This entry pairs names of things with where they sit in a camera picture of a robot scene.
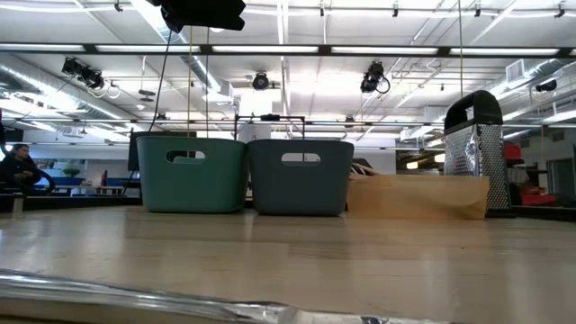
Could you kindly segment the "silver butter knife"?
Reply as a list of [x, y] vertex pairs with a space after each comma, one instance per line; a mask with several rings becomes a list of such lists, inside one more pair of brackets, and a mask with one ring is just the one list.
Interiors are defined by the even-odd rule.
[[0, 324], [455, 324], [138, 290], [0, 269]]

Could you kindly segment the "black monitor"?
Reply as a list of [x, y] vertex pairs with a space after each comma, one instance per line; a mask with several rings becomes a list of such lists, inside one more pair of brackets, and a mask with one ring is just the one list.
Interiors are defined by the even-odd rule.
[[[139, 156], [137, 139], [143, 136], [159, 136], [159, 137], [191, 137], [196, 138], [196, 131], [136, 131], [130, 134], [129, 157], [128, 157], [128, 170], [139, 171]], [[170, 151], [166, 153], [166, 159], [173, 162], [176, 157], [193, 157], [194, 153], [185, 151]]]

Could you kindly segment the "green plastic bin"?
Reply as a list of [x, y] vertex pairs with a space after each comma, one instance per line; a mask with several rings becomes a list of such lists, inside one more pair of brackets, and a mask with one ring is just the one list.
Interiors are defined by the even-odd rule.
[[248, 147], [232, 139], [142, 136], [136, 140], [149, 212], [232, 213], [244, 208]]

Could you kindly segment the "dark teal plastic bin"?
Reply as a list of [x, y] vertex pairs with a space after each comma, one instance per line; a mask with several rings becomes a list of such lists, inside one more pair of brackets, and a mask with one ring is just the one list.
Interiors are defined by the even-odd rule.
[[247, 144], [254, 209], [262, 215], [338, 216], [355, 147], [345, 141], [258, 139]]

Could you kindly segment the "long wooden background table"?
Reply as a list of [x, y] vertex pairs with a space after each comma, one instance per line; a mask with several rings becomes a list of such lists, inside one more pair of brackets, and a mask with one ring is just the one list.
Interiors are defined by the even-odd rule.
[[100, 196], [122, 195], [122, 186], [57, 185], [52, 195], [59, 196]]

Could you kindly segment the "person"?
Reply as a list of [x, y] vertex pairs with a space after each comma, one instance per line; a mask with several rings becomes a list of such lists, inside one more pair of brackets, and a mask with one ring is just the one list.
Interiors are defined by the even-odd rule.
[[30, 148], [25, 144], [15, 144], [13, 149], [0, 162], [0, 181], [15, 185], [34, 186], [41, 180], [41, 174], [32, 168]]

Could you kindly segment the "shelf with red bins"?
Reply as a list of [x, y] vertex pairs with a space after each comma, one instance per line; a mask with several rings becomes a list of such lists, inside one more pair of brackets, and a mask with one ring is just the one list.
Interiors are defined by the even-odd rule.
[[556, 198], [540, 185], [539, 176], [547, 171], [536, 164], [528, 165], [522, 157], [521, 147], [504, 143], [508, 188], [513, 206], [545, 206], [556, 203]]

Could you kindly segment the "silver ventilation duct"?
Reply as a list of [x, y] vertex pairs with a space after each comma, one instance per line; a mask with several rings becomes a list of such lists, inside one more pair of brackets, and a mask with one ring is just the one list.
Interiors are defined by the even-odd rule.
[[542, 61], [519, 59], [505, 68], [504, 77], [489, 87], [494, 95], [512, 91], [535, 81], [559, 76], [566, 68], [576, 64], [573, 58], [550, 58]]
[[24, 92], [44, 95], [50, 104], [70, 110], [72, 106], [87, 105], [105, 116], [116, 120], [133, 120], [135, 116], [103, 99], [96, 98], [85, 86], [67, 83], [41, 68], [35, 67], [13, 55], [0, 54], [0, 77], [10, 76], [23, 85]]

